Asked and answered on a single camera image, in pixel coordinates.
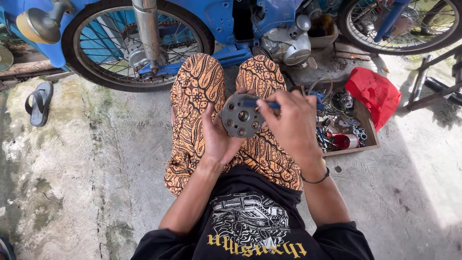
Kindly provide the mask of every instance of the spoked wheel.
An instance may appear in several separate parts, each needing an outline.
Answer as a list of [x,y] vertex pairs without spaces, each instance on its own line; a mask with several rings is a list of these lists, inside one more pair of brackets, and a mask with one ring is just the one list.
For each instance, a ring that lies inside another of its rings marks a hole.
[[353,0],[341,7],[339,27],[354,45],[371,53],[415,55],[439,50],[462,38],[462,1],[413,0],[388,39],[373,41],[393,0]]
[[[161,65],[183,62],[195,53],[213,53],[214,37],[195,15],[164,0],[158,0],[158,15]],[[62,48],[72,71],[116,90],[163,90],[172,85],[176,76],[138,74],[149,60],[140,41],[131,0],[87,5],[65,29]]]

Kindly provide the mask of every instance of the tire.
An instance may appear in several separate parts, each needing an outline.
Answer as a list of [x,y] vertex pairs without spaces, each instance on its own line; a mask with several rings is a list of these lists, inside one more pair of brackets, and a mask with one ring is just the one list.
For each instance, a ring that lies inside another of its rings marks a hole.
[[395,56],[401,56],[401,55],[418,55],[418,54],[423,54],[423,53],[429,53],[435,50],[442,49],[444,47],[447,47],[458,40],[462,39],[462,35],[458,32],[462,31],[462,1],[460,0],[452,0],[451,2],[456,6],[457,11],[459,12],[459,23],[457,27],[455,28],[454,32],[444,39],[443,41],[433,45],[429,46],[420,50],[410,50],[410,51],[392,51],[392,50],[379,50],[376,48],[373,48],[371,46],[368,46],[365,43],[362,43],[359,41],[357,38],[355,38],[350,31],[348,30],[348,24],[349,24],[349,17],[348,17],[348,11],[350,8],[352,8],[354,5],[358,4],[359,0],[351,0],[351,1],[343,1],[340,11],[339,11],[339,17],[337,20],[337,25],[340,29],[340,32],[344,37],[346,37],[353,45],[356,47],[368,51],[370,53],[377,53],[377,54],[386,54],[386,55],[395,55]]
[[[81,23],[83,23],[91,15],[98,13],[102,10],[112,7],[131,5],[131,0],[102,0],[93,4],[88,4],[81,12],[79,12],[79,14],[66,27],[61,38],[61,46],[64,53],[64,57],[66,59],[66,65],[71,71],[82,76],[86,80],[101,85],[103,87],[108,87],[115,90],[126,92],[154,92],[169,89],[171,88],[173,83],[157,85],[155,87],[130,87],[124,84],[117,84],[111,82],[109,80],[106,80],[93,74],[91,71],[86,69],[77,58],[77,54],[75,53],[73,46],[73,37],[78,26]],[[203,46],[203,52],[209,55],[213,54],[215,48],[215,38],[213,34],[210,32],[209,28],[197,16],[195,16],[188,10],[182,8],[181,6],[175,5],[165,0],[157,0],[157,6],[158,10],[171,13],[177,17],[180,17],[188,24],[190,24],[191,27],[193,27],[193,29],[198,34],[198,38],[196,38],[196,41],[201,41]]]

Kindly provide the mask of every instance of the engine cover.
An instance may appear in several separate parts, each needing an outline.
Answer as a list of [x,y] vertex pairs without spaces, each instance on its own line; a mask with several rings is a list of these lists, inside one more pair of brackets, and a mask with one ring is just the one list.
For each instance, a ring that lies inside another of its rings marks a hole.
[[296,39],[290,36],[288,28],[276,27],[266,32],[260,40],[275,61],[287,66],[303,63],[311,53],[311,43],[307,32],[300,32]]

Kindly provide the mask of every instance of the sandal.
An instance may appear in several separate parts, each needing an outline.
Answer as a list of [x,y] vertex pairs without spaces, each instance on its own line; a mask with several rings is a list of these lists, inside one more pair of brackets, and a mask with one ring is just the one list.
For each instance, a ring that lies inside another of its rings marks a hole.
[[6,260],[16,260],[13,247],[11,247],[8,240],[0,236],[0,254],[4,254]]
[[[32,106],[29,98],[33,96]],[[48,107],[53,96],[53,85],[49,82],[40,83],[34,92],[26,99],[25,108],[30,115],[30,124],[36,127],[44,126],[48,119]]]

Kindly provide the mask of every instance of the graphic print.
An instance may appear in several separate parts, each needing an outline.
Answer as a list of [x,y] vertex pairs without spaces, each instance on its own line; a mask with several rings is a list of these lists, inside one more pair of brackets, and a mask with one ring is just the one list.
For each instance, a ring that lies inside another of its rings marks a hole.
[[[217,202],[226,197],[229,200]],[[239,246],[254,250],[255,245],[268,250],[284,243],[289,229],[286,210],[270,198],[254,192],[238,193],[215,198],[213,229]]]

